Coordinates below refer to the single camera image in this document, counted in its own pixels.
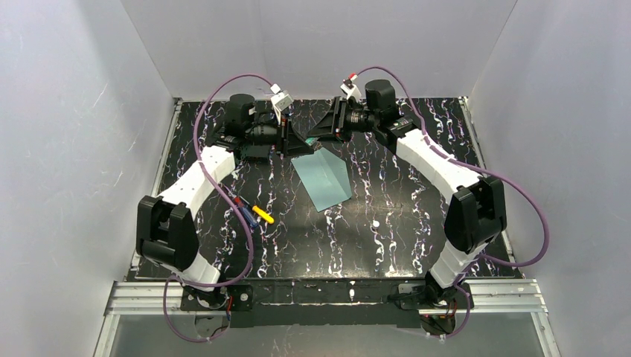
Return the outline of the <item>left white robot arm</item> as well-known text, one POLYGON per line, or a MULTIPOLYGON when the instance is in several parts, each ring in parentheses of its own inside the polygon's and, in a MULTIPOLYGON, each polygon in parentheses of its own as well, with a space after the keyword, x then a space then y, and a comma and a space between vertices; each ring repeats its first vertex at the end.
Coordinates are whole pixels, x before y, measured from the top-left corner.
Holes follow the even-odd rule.
POLYGON ((257 103, 249 94, 234 94, 224 115, 207 134, 207 143, 184 174, 157 196, 138 203, 135 250, 138 255, 168 269, 183 283, 203 292, 222 287, 220 271, 199 251, 196 215, 217 192, 243 218, 246 236, 257 220, 237 205, 220 187, 241 161, 274 151, 284 157, 313 153, 313 148, 292 128, 287 91, 271 97, 271 106, 257 103))

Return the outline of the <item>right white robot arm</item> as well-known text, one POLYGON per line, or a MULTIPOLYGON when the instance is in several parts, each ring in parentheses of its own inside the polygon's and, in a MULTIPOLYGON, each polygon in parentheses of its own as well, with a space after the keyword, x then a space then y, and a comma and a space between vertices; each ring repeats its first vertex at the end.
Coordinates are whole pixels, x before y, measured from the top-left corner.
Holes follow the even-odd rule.
POLYGON ((496 177, 452 163, 422 128, 419 118, 405 118, 389 80, 365 85, 365 102, 351 76, 343 80, 342 96, 308 132, 320 141, 349 141, 355 132, 370 132, 377 142, 419 171, 447 200, 443 229, 446 243, 426 273, 435 292, 453 287, 467 266, 507 227, 505 189, 496 177))

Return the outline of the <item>teal paper envelope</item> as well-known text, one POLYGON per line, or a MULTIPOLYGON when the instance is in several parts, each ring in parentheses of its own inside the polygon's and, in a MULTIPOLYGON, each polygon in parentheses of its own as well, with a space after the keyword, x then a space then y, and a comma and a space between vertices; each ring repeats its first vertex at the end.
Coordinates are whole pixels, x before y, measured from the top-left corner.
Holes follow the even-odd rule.
POLYGON ((291 162, 318 212, 351 198, 346 162, 328 149, 322 147, 291 162))

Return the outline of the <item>green white marker pen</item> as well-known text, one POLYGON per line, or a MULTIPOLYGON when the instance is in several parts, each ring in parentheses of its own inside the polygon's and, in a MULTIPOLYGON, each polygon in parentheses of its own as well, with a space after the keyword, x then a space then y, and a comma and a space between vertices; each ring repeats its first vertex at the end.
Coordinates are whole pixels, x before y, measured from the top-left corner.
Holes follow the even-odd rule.
POLYGON ((307 138, 305 142, 312 147, 316 145, 316 143, 318 142, 318 138, 307 138))

